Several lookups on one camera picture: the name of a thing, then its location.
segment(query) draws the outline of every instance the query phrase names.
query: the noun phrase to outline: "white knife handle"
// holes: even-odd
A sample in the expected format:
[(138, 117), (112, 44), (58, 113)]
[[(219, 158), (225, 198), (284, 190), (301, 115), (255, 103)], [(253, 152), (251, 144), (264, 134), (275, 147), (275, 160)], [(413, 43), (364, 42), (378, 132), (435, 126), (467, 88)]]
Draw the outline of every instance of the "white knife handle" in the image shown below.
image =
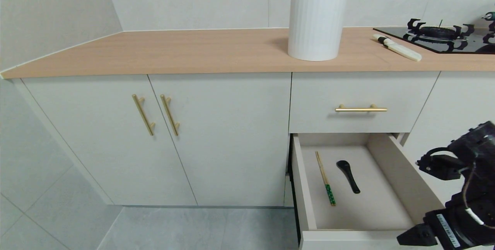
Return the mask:
[(403, 45), (397, 44), (396, 42), (394, 42), (392, 39), (390, 39), (387, 36), (383, 36), (380, 34), (374, 34), (373, 38), (378, 40), (380, 43), (382, 43), (389, 50), (394, 51), (394, 52), (400, 54), (401, 56), (404, 56), (410, 60), (420, 61), (422, 58), (421, 54), (419, 54), (419, 53), (417, 53), (417, 52), (415, 52), (409, 48), (406, 48)]

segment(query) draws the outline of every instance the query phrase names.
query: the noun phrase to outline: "black robotic gripper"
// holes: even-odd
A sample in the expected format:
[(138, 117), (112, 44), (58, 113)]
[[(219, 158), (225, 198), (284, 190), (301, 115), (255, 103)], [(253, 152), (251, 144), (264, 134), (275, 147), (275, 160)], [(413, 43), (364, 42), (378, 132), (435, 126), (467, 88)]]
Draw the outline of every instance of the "black robotic gripper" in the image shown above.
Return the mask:
[[(457, 158), (439, 152), (451, 152)], [(494, 245), (495, 229), (495, 125), (486, 122), (472, 128), (448, 147), (430, 150), (417, 161), (419, 169), (441, 180), (465, 178), (474, 169), (466, 190), (469, 208), (484, 222), (480, 225), (466, 211), (463, 194), (454, 194), (444, 209), (430, 211), (418, 224), (397, 237), (400, 245), (432, 246), (438, 238), (445, 250)]]

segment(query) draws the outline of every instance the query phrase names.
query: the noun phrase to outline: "drawer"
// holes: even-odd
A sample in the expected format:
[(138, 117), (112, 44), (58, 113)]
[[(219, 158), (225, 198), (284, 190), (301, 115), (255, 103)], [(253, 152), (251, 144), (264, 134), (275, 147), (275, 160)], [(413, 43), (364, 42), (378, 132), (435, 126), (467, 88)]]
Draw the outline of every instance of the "drawer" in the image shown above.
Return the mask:
[[(292, 74), (291, 133), (410, 132), (439, 72)], [(336, 112), (369, 108), (386, 112)]]
[[(390, 134), (294, 134), (292, 139), (300, 250), (397, 249), (399, 234), (422, 223), (427, 211), (444, 208)], [(336, 206), (329, 202), (315, 151)], [(361, 193), (352, 192), (336, 166), (339, 160), (350, 163)]]

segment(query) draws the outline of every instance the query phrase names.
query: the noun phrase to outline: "ribbed white vase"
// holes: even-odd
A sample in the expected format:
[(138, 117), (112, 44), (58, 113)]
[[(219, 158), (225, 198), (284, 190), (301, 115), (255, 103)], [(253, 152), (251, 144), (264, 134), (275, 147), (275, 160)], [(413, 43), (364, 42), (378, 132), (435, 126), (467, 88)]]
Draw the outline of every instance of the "ribbed white vase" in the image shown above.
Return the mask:
[(288, 54), (325, 61), (339, 54), (347, 0), (290, 0)]

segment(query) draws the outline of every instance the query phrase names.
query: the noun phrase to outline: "black spoon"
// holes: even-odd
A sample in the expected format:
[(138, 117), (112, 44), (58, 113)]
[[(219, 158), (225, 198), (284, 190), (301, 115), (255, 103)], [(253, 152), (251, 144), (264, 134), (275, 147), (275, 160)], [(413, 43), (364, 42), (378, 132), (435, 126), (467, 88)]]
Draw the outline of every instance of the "black spoon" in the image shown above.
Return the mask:
[(352, 188), (352, 191), (354, 194), (359, 194), (361, 193), (361, 190), (357, 187), (356, 181), (354, 181), (354, 178), (352, 177), (352, 172), (350, 171), (350, 164), (346, 160), (340, 160), (337, 162), (337, 167), (342, 170), (342, 172), (345, 174), (347, 179), (349, 180), (350, 187)]

